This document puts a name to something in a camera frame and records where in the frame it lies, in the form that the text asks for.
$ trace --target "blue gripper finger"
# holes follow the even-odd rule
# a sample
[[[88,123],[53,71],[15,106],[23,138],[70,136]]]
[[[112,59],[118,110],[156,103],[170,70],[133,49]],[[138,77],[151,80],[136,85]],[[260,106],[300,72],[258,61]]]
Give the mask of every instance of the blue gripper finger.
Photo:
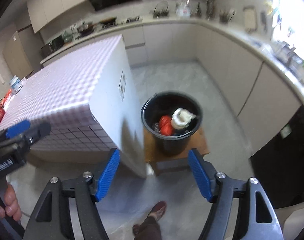
[[[24,120],[22,122],[19,122],[15,124],[14,126],[11,126],[8,128],[8,130],[5,133],[5,136],[7,139],[11,139],[15,136],[17,136],[20,133],[23,133],[24,131],[28,130],[30,128],[31,123],[28,120]]]
[[[201,195],[206,198],[208,202],[211,202],[213,199],[211,181],[200,163],[200,161],[203,162],[202,156],[197,150],[193,149],[189,150],[187,159]]]
[[[110,159],[108,160],[98,180],[98,190],[95,194],[95,198],[97,199],[97,201],[101,201],[108,193],[108,189],[114,178],[119,163],[120,163],[120,150],[115,150],[111,155]]]

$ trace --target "gray tiled floor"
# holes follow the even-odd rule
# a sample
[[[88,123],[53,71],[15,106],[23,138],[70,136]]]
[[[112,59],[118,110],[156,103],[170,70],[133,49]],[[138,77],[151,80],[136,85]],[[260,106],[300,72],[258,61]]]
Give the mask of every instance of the gray tiled floor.
[[[250,152],[236,119],[198,63],[149,65],[135,68],[132,73],[141,104],[154,93],[164,90],[179,90],[195,97],[203,108],[202,126],[211,150],[206,160],[211,161],[217,170],[234,178],[247,179],[252,175],[247,160]],[[22,210],[31,214],[51,177],[74,178],[91,168],[93,166],[85,164],[28,164],[11,174],[9,179]],[[167,212],[160,221],[163,239],[197,239],[211,205],[202,198],[190,171],[165,173],[159,177],[150,175],[147,179],[141,179],[125,168],[118,170],[107,196],[97,205],[110,239],[133,239],[132,225],[142,222],[159,200],[165,200],[168,204]],[[236,204],[231,213],[232,221],[235,221]],[[82,239],[73,200],[70,206],[76,239]],[[22,223],[26,225],[27,217],[22,219]]]

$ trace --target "metal screw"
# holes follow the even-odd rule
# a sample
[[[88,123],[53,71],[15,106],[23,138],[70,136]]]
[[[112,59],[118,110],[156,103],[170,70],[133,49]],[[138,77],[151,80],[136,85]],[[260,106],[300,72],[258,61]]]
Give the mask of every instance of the metal screw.
[[[59,178],[58,177],[53,177],[52,179],[50,179],[50,182],[51,183],[57,183],[59,181]]]
[[[226,177],[225,173],[224,173],[224,172],[221,172],[221,171],[217,172],[217,173],[216,173],[216,176],[217,176],[218,178],[220,178],[220,179],[224,179],[224,178]]]
[[[258,183],[257,178],[254,178],[254,177],[250,178],[250,183],[257,184]]]
[[[83,173],[83,178],[87,179],[87,178],[89,178],[91,176],[92,176],[92,173],[90,171],[86,171],[86,172]]]

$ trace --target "kitchen counter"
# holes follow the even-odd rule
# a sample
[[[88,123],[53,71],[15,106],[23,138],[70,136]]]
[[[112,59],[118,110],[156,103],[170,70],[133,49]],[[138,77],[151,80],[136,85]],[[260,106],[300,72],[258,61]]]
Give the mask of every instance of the kitchen counter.
[[[204,18],[178,18],[178,17],[169,17],[161,19],[153,19],[151,15],[142,16],[142,21],[133,22],[118,25],[116,27],[108,28],[102,31],[96,31],[82,39],[75,40],[64,47],[60,48],[53,54],[46,57],[41,61],[41,64],[47,62],[54,56],[60,54],[61,52],[77,45],[82,42],[88,41],[90,39],[99,37],[104,34],[120,31],[127,28],[133,28],[143,25],[153,25],[153,24],[170,24],[170,23],[191,23],[204,26],[208,29],[211,29],[221,35],[229,38],[240,46],[244,47],[246,50],[253,53],[256,57],[264,61],[281,79],[290,87],[290,89],[295,93],[299,100],[304,105],[304,86],[297,80],[297,78],[283,65],[281,64],[264,46],[257,46],[255,41],[260,41],[263,44],[268,44],[268,40],[262,39],[262,37],[255,37],[254,35],[249,35],[242,29],[239,25],[233,24],[221,24],[217,21],[208,21]]]

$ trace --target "human hand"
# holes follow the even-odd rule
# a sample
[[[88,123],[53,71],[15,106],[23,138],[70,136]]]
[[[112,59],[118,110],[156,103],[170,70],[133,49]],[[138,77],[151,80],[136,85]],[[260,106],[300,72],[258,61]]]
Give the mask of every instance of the human hand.
[[[5,210],[0,206],[0,218],[4,218],[6,213],[9,217],[13,217],[15,221],[19,221],[22,216],[21,208],[11,184],[8,184],[4,193],[4,203]]]

